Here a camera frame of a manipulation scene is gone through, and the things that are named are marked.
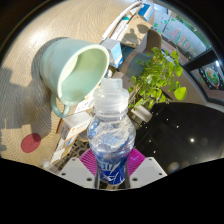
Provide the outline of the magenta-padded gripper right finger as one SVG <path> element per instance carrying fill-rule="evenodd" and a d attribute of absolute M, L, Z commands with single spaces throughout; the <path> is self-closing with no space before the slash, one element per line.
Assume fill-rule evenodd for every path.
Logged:
<path fill-rule="evenodd" d="M 140 188 L 166 176 L 153 157 L 145 157 L 133 148 L 127 159 L 127 187 Z"/>

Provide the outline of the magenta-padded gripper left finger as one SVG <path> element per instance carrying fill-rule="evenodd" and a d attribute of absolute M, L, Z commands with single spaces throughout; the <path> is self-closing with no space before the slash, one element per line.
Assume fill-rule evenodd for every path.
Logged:
<path fill-rule="evenodd" d="M 97 161 L 88 149 L 80 157 L 71 158 L 59 176 L 84 188 L 95 188 L 98 182 Z"/>

